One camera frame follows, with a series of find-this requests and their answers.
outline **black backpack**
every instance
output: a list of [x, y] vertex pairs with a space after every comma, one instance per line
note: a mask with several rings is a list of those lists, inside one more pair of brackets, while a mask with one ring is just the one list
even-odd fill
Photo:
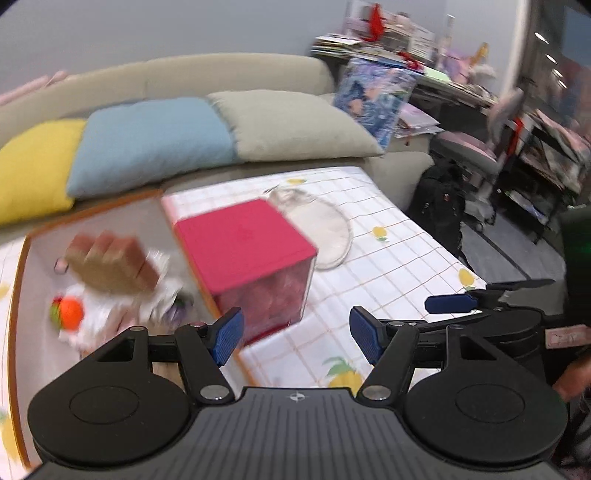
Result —
[[461, 168], [441, 160], [418, 181], [407, 215], [456, 258], [462, 253], [461, 222], [466, 209]]

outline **stack of books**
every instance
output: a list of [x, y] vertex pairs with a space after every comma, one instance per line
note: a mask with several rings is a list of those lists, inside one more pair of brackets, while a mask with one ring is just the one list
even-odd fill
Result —
[[345, 35], [323, 35], [314, 39], [310, 54], [348, 59], [363, 41]]

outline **pink chair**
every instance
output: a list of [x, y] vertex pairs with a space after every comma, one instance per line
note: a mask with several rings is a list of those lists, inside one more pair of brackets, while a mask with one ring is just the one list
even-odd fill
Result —
[[489, 197], [505, 162], [505, 155], [497, 158], [494, 149], [501, 141], [501, 132], [506, 122], [518, 113], [523, 95], [523, 90], [515, 89], [491, 107], [486, 122], [488, 142], [462, 132], [447, 131], [436, 135], [431, 142], [433, 151], [483, 177], [479, 190], [466, 198], [466, 214], [474, 217], [482, 228], [484, 222], [491, 223], [494, 220], [495, 209]]

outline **human hand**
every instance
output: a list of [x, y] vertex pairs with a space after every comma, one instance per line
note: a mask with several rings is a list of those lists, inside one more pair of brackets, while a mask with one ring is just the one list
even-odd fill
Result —
[[591, 387], [591, 353], [572, 362], [553, 385], [564, 401], [570, 401]]

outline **sofa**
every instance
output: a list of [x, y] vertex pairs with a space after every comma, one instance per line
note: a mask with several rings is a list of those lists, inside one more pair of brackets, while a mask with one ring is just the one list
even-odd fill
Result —
[[[204, 97], [220, 90], [287, 90], [330, 94], [335, 84], [327, 66], [311, 57], [283, 54], [222, 53], [169, 57], [72, 75], [0, 107], [0, 147], [45, 121], [87, 118], [106, 106], [149, 99]], [[400, 209], [410, 202], [416, 183], [432, 164], [429, 136], [393, 140], [382, 157], [243, 163], [199, 170], [152, 185], [167, 192], [262, 176], [331, 166], [362, 167]], [[84, 209], [100, 202], [77, 202]], [[0, 244], [22, 235], [43, 220], [0, 229]]]

